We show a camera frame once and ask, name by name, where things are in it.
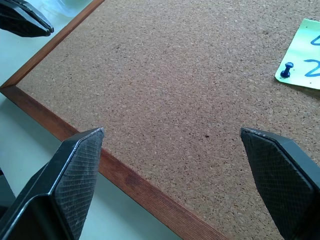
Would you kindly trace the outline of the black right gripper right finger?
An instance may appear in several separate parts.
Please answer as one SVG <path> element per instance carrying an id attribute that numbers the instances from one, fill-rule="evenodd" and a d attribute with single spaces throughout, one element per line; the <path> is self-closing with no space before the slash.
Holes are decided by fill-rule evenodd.
<path id="1" fill-rule="evenodd" d="M 320 166 L 292 139 L 242 127 L 258 193 L 284 240 L 320 240 Z"/>

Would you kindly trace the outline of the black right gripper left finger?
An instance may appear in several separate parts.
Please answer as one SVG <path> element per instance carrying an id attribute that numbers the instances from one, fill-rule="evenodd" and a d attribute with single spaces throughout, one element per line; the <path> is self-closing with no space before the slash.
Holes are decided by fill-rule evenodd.
<path id="1" fill-rule="evenodd" d="M 64 140 L 0 217 L 0 240 L 79 240 L 93 199 L 104 129 Z"/>

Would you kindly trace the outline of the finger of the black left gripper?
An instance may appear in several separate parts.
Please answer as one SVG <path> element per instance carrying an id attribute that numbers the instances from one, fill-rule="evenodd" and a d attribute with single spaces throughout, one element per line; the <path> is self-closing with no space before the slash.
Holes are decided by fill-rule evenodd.
<path id="1" fill-rule="evenodd" d="M 53 25 L 49 20 L 32 4 L 25 0 L 15 0 L 19 7 L 21 7 L 27 14 L 29 14 L 33 19 L 39 22 L 43 27 L 49 30 L 50 33 L 54 32 Z"/>
<path id="2" fill-rule="evenodd" d="M 50 36 L 49 30 L 19 7 L 15 0 L 0 0 L 0 29 L 25 38 Z"/>

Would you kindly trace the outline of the blue push pin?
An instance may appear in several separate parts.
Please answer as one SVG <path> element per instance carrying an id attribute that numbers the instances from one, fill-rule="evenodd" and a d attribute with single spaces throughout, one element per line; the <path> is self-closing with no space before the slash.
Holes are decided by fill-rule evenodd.
<path id="1" fill-rule="evenodd" d="M 289 78 L 290 77 L 290 69 L 294 67 L 292 62 L 285 63 L 285 69 L 281 71 L 280 76 L 282 78 Z"/>

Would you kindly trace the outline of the green paper note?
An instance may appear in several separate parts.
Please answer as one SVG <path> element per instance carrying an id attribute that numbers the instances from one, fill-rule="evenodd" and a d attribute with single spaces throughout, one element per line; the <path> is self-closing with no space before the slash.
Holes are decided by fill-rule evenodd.
<path id="1" fill-rule="evenodd" d="M 292 62 L 290 77 L 280 73 Z M 303 19 L 276 73 L 281 83 L 320 90 L 320 21 Z"/>

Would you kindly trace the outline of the cork board with wooden frame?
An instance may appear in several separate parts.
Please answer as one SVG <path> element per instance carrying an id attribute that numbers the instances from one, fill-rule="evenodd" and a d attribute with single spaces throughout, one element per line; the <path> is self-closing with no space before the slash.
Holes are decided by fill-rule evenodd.
<path id="1" fill-rule="evenodd" d="M 0 95 L 59 140 L 104 127 L 100 172 L 184 240 L 283 240 L 240 128 L 320 164 L 320 91 L 275 79 L 320 0 L 94 0 Z"/>

